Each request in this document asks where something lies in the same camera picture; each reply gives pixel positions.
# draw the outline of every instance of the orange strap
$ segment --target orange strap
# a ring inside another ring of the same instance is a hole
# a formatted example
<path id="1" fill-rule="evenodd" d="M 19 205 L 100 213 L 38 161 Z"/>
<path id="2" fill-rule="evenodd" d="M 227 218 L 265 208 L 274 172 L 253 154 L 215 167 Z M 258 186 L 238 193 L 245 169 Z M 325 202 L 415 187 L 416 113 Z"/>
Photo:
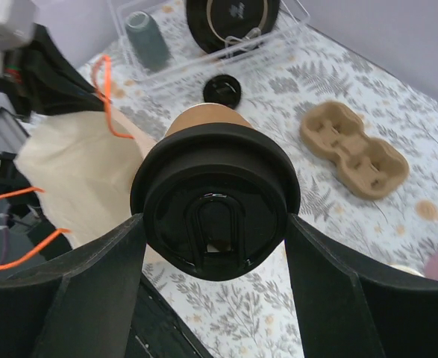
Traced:
<path id="1" fill-rule="evenodd" d="M 99 90 L 97 76 L 101 65 L 105 63 L 104 69 L 104 95 Z M 111 59 L 106 54 L 103 55 L 93 67 L 91 71 L 91 81 L 93 81 L 94 88 L 96 89 L 96 95 L 104 102 L 104 111 L 106 113 L 106 123 L 109 127 L 109 131 L 118 136 L 119 138 L 134 139 L 130 134 L 121 134 L 117 132 L 113 127 L 113 116 L 111 113 Z"/>
<path id="2" fill-rule="evenodd" d="M 23 190 L 18 190 L 15 192 L 9 192 L 8 194 L 2 194 L 0 195 L 0 200 L 5 198 L 11 198 L 12 196 L 18 196 L 22 194 L 26 194 L 29 192 L 45 192 L 43 189 L 40 188 L 27 188 Z M 25 256 L 22 258 L 13 261 L 12 263 L 7 263 L 5 265 L 0 265 L 0 271 L 11 269 L 13 267 L 16 267 L 18 265 L 21 265 L 22 263 L 28 261 L 31 259 L 34 255 L 38 254 L 41 250 L 43 250 L 46 246 L 48 246 L 51 242 L 53 242 L 54 239 L 56 239 L 59 235 L 62 233 L 70 233 L 70 230 L 67 229 L 57 229 L 54 233 L 49 235 L 46 239 L 44 239 L 42 242 L 40 242 L 36 247 L 34 247 L 31 251 L 29 251 Z"/>

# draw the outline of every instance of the tablecloth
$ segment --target tablecloth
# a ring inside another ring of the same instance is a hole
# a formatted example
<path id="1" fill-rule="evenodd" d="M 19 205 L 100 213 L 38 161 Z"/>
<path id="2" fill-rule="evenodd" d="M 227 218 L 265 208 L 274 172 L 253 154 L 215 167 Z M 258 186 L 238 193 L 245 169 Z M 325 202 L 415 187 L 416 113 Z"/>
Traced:
<path id="1" fill-rule="evenodd" d="M 183 10 L 181 1 L 171 2 L 156 21 L 170 31 L 169 46 L 193 53 L 198 50 L 184 30 Z M 155 139 L 179 113 L 201 102 L 200 88 L 179 88 L 174 101 L 148 97 L 132 80 L 119 42 L 104 53 L 113 58 L 114 104 Z M 86 78 L 96 58 L 81 68 Z M 438 251 L 438 102 L 310 28 L 292 56 L 253 72 L 242 86 L 237 110 L 295 166 L 300 217 L 382 263 L 422 271 Z M 387 140 L 407 158 L 410 176 L 388 198 L 354 197 L 336 179 L 334 165 L 301 142 L 303 114 L 330 99 L 347 104 L 368 135 Z M 284 245 L 250 274 L 228 282 L 198 280 L 168 263 L 143 270 L 215 357 L 303 356 Z"/>

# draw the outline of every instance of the transparent plastic container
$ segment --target transparent plastic container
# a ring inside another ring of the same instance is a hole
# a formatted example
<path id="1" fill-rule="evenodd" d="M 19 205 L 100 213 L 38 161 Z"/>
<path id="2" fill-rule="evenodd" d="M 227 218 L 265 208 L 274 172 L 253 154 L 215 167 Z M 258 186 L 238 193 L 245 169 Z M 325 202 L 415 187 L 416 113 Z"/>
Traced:
<path id="1" fill-rule="evenodd" d="M 107 0 L 119 34 L 119 46 L 127 63 L 128 75 L 148 95 L 175 91 L 188 84 L 205 83 L 214 75 L 226 72 L 242 77 L 260 68 L 266 68 L 288 58 L 299 44 L 299 35 L 310 19 L 309 13 L 298 0 L 282 0 L 274 30 L 260 35 L 251 31 L 252 38 L 230 38 L 225 49 L 206 54 L 195 42 L 187 25 L 186 0 Z M 136 59 L 125 31 L 126 19 L 136 11 L 144 11 L 158 24 L 171 57 L 159 72 L 150 72 Z M 232 56 L 238 51 L 242 54 Z"/>

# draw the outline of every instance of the black lid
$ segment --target black lid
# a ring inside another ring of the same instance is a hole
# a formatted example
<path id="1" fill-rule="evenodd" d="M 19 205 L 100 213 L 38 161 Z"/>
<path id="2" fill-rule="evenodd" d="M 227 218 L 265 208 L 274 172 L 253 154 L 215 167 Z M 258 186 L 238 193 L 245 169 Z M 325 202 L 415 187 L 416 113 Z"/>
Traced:
<path id="1" fill-rule="evenodd" d="M 230 280 L 262 263 L 282 241 L 287 213 L 299 206 L 283 150 L 260 132 L 226 123 L 163 139 L 131 189 L 131 212 L 144 213 L 148 244 L 205 280 Z"/>
<path id="2" fill-rule="evenodd" d="M 207 53 L 224 49 L 229 36 L 242 39 L 254 28 L 261 34 L 275 26 L 281 0 L 187 0 L 190 33 Z"/>
<path id="3" fill-rule="evenodd" d="M 204 87 L 204 102 L 223 104 L 235 109 L 242 98 L 240 82 L 230 75 L 211 78 Z"/>

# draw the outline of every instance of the beige bag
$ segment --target beige bag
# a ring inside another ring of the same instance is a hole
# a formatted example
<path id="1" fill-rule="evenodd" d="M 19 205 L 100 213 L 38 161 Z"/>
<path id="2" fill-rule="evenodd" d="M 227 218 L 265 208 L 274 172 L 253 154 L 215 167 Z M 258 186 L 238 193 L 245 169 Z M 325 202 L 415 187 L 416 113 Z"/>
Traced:
<path id="1" fill-rule="evenodd" d="M 48 117 L 16 158 L 16 167 L 37 193 L 46 217 L 77 248 L 131 217 L 132 181 L 155 141 L 112 108 L 114 128 L 134 137 L 114 136 L 103 112 Z M 161 258 L 146 253 L 145 263 Z"/>

